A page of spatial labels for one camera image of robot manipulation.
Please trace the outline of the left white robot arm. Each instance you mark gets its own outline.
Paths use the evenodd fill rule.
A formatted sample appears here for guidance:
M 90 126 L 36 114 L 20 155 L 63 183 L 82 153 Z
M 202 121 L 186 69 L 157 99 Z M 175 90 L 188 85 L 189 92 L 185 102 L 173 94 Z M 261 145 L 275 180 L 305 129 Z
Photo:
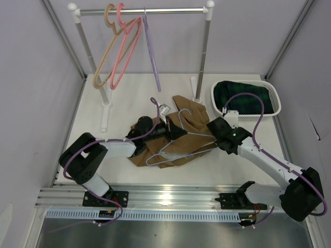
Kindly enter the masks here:
M 97 173 L 104 158 L 132 158 L 140 155 L 147 142 L 166 138 L 174 141 L 188 134 L 177 126 L 170 117 L 157 122 L 148 116 L 138 119 L 124 139 L 97 140 L 92 134 L 83 133 L 58 160 L 64 174 L 87 190 L 88 199 L 105 207 L 113 204 L 119 197 L 108 183 Z

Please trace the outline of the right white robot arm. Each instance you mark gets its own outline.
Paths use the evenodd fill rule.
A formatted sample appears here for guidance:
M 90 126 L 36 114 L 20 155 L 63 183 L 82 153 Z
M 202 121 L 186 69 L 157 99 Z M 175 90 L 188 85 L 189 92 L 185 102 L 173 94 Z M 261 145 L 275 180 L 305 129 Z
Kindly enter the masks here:
M 266 150 L 257 142 L 254 132 L 234 128 L 222 117 L 211 121 L 207 127 L 218 148 L 250 161 L 277 182 L 277 186 L 260 185 L 254 181 L 244 183 L 236 190 L 239 208 L 246 209 L 253 204 L 279 207 L 298 222 L 309 215 L 316 216 L 319 205 L 323 205 L 319 215 L 327 213 L 321 179 L 315 169 L 303 169 Z

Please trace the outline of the light blue wire hanger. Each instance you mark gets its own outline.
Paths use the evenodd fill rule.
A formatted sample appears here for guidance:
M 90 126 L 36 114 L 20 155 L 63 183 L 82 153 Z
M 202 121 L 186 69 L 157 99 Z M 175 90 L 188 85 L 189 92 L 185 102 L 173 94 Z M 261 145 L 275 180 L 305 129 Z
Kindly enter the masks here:
M 183 108 L 172 113 L 170 117 L 188 134 L 174 141 L 167 141 L 162 138 L 150 142 L 151 155 L 144 159 L 147 166 L 165 168 L 184 165 L 216 148 L 216 139 L 206 126 L 209 123 L 209 117 L 205 109 L 194 111 Z

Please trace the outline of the tan skirt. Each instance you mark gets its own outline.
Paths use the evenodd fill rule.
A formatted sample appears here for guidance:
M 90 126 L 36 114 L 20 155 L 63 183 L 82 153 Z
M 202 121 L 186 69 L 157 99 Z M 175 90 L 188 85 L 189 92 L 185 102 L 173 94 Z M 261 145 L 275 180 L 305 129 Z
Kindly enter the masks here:
M 206 126 L 210 122 L 206 107 L 180 95 L 173 96 L 172 100 L 177 111 L 170 113 L 169 117 L 188 134 L 172 142 L 164 137 L 147 142 L 140 155 L 129 158 L 135 166 L 181 166 L 216 147 L 215 139 Z

